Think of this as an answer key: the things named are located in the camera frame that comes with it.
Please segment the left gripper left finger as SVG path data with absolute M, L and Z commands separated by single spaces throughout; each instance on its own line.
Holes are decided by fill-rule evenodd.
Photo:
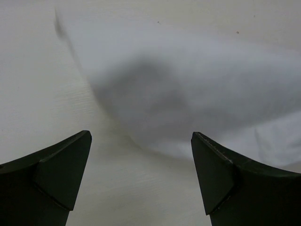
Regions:
M 83 130 L 0 166 L 2 226 L 64 226 L 74 209 L 92 143 Z

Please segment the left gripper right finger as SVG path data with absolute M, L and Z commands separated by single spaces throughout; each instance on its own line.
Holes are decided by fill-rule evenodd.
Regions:
M 213 226 L 298 226 L 301 176 L 236 153 L 203 135 L 191 147 L 205 213 Z

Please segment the white skirt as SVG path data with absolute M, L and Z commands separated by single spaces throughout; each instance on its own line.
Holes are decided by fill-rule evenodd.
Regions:
M 69 226 L 210 225 L 195 131 L 300 172 L 300 1 L 1 1 L 1 163 L 81 130 Z

